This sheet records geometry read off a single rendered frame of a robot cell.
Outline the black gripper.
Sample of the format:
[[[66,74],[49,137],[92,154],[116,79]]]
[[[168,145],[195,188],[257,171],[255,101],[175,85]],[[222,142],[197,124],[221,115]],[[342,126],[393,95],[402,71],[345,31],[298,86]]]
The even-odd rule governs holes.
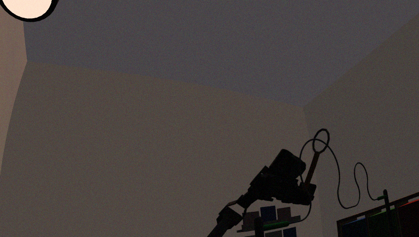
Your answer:
[[[290,179],[281,179],[280,176],[269,174],[263,183],[260,191],[260,199],[273,201],[272,197],[281,200],[282,203],[293,203],[301,205],[309,205],[310,200],[306,191],[302,190],[303,184],[300,182],[298,186],[297,181]],[[314,192],[316,190],[315,184],[309,184],[308,192],[311,201],[314,199]]]

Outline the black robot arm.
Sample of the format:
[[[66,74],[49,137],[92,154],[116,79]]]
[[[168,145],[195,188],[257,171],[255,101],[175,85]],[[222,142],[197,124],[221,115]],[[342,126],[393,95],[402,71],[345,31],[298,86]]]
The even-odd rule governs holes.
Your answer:
[[[260,191],[262,189],[265,178],[271,174],[275,176],[282,177],[281,179],[290,179],[295,180],[299,174],[299,157],[294,156],[291,152],[285,149],[281,149],[274,161],[269,167],[266,165],[263,169],[254,177],[253,181],[250,183],[248,192],[244,195],[241,195],[238,200],[229,202],[219,213],[217,220],[217,225],[211,231],[207,237],[222,237],[228,229],[231,229],[233,226],[236,226],[240,221],[245,217],[247,208],[254,203],[256,200],[260,199]],[[228,206],[239,204],[244,208],[244,214],[241,216],[236,211],[231,209]]]

